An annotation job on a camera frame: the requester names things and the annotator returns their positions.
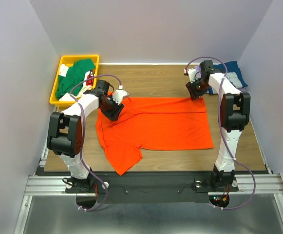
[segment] wall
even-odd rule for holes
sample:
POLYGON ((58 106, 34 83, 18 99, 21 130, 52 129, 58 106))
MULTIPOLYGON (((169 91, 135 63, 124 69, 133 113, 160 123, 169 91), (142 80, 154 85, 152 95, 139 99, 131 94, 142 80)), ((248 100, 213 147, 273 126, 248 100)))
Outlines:
POLYGON ((239 59, 272 0, 31 0, 58 54, 102 62, 239 59))
POLYGON ((13 233, 38 165, 57 63, 29 1, 0 0, 0 234, 13 233))
POLYGON ((273 0, 239 65, 267 163, 283 178, 283 0, 273 0))

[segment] wooden table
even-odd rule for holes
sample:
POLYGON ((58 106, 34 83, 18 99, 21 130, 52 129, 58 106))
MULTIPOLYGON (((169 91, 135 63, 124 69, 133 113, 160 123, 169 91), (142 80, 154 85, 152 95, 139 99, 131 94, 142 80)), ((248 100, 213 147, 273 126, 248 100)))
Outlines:
MULTIPOLYGON (((117 75, 130 97, 189 97, 185 84, 189 78, 183 75, 184 66, 100 66, 99 74, 117 75)), ((103 78, 115 88, 118 83, 114 78, 103 78)), ((210 171, 218 156, 220 131, 217 121, 218 96, 205 94, 209 127, 214 149, 195 151, 151 151, 142 150, 143 159, 129 171, 210 171)), ((83 155, 86 163, 94 171, 114 171, 106 159, 99 144, 95 123, 98 110, 86 119, 86 138, 83 155)), ((252 170, 265 170, 260 149, 249 123, 241 135, 237 160, 245 163, 252 170)), ((236 165, 236 170, 245 170, 236 165)), ((64 172, 67 166, 52 151, 49 151, 45 171, 64 172)))

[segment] orange shirt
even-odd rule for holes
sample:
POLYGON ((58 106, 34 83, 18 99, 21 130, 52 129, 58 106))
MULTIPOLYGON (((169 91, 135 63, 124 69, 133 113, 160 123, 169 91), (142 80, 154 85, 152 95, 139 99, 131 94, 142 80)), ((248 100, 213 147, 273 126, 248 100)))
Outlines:
POLYGON ((96 130, 107 159, 119 175, 142 159, 142 149, 213 148, 203 98, 135 97, 123 100, 118 121, 101 111, 96 130))

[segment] red cloth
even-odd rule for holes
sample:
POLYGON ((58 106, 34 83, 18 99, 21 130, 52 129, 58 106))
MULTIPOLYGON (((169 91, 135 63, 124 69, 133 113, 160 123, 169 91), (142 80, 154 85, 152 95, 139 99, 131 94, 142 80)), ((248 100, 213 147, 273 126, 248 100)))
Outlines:
POLYGON ((96 130, 107 159, 119 175, 142 159, 148 150, 213 148, 203 98, 128 98, 118 121, 101 111, 96 130))

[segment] purple cable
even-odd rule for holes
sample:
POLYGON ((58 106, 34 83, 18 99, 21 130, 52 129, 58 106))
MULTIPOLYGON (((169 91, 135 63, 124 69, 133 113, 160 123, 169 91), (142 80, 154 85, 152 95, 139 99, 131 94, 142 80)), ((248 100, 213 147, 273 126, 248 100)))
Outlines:
POLYGON ((228 144, 227 144, 227 141, 226 141, 226 139, 225 139, 225 137, 224 137, 224 131, 223 131, 222 127, 221 127, 221 119, 220 119, 220 114, 221 114, 221 112, 220 112, 221 92, 222 92, 224 80, 225 80, 226 75, 227 75, 227 73, 228 73, 227 66, 226 66, 223 62, 221 62, 219 59, 216 59, 216 58, 213 58, 213 57, 198 57, 198 58, 193 59, 192 61, 190 61, 190 62, 187 64, 187 66, 185 67, 185 69, 188 70, 189 65, 190 65, 191 63, 193 63, 194 61, 196 61, 196 60, 198 60, 198 59, 205 59, 205 58, 214 59, 214 60, 220 62, 220 63, 224 66, 224 68, 225 68, 225 74, 224 74, 223 79, 222 79, 221 82, 220 82, 219 92, 218 92, 218 122, 219 122, 220 135, 221 135, 221 137, 222 137, 222 139, 223 139, 223 142, 224 142, 224 144, 225 144, 225 146, 226 146, 226 148, 227 148, 227 150, 228 150, 228 152, 229 152, 230 157, 235 161, 235 163, 237 163, 237 164, 243 166, 245 169, 248 170, 248 172, 250 173, 250 175, 251 175, 252 178, 253 178, 253 183, 254 183, 253 192, 252 192, 251 196, 250 196, 249 199, 248 199, 246 202, 244 202, 243 204, 241 204, 241 205, 239 205, 239 206, 231 207, 231 208, 223 208, 223 207, 215 206, 215 207, 218 207, 218 208, 223 209, 223 210, 234 210, 234 209, 238 209, 238 208, 241 208, 241 207, 245 206, 245 205, 248 204, 248 203, 251 201, 251 199, 254 197, 254 194, 255 194, 255 191, 256 191, 256 180, 255 180, 255 176, 254 176, 253 172, 252 172, 246 165, 244 165, 243 163, 238 162, 238 161, 235 159, 235 157, 233 156, 233 154, 232 154, 232 152, 231 152, 231 150, 230 150, 230 148, 229 148, 229 146, 228 146, 228 144))
POLYGON ((86 170, 93 176, 95 177, 102 185, 102 188, 104 188, 106 190, 106 195, 104 196, 102 202, 94 207, 94 208, 90 208, 90 209, 84 209, 83 207, 79 206, 79 209, 83 210, 83 211, 95 211, 97 210, 99 207, 101 207, 103 205, 103 203, 106 201, 107 197, 108 197, 108 188, 105 186, 104 182, 102 181, 102 179, 100 179, 98 176, 96 176, 95 173, 93 173, 91 171, 91 169, 87 166, 87 164, 85 163, 84 159, 83 159, 83 146, 84 146, 84 141, 85 141, 85 131, 86 131, 86 118, 85 118, 85 112, 84 112, 84 108, 82 107, 82 105, 80 103, 78 103, 78 100, 77 98, 75 98, 72 93, 74 91, 74 89, 78 86, 80 86, 82 83, 88 81, 88 80, 91 80, 91 79, 95 79, 95 78, 98 78, 98 77, 114 77, 118 80, 118 82, 120 83, 120 85, 122 85, 122 82, 121 80, 117 77, 117 76, 114 76, 114 75, 111 75, 111 74, 104 74, 104 75, 99 75, 99 76, 96 76, 96 77, 90 77, 86 80, 83 80, 82 82, 78 83, 76 86, 73 87, 73 89, 70 91, 70 96, 75 100, 75 102, 79 105, 80 109, 81 109, 81 115, 82 115, 82 119, 83 119, 83 144, 82 144, 82 148, 81 148, 81 151, 80 151, 80 154, 79 154, 79 157, 80 157, 80 161, 83 163, 84 167, 86 168, 86 170))

